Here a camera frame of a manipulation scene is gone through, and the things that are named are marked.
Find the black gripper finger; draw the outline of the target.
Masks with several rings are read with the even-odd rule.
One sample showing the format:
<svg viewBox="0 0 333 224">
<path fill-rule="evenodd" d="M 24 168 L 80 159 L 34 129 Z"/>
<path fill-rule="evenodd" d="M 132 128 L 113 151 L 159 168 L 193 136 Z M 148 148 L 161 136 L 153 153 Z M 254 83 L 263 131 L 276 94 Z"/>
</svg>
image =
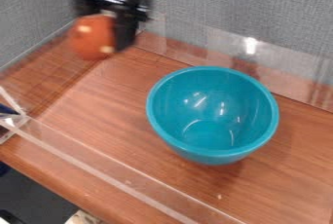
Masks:
<svg viewBox="0 0 333 224">
<path fill-rule="evenodd" d="M 115 38 L 119 52 L 135 43 L 137 25 L 139 16 L 125 8 L 116 8 Z"/>
</svg>

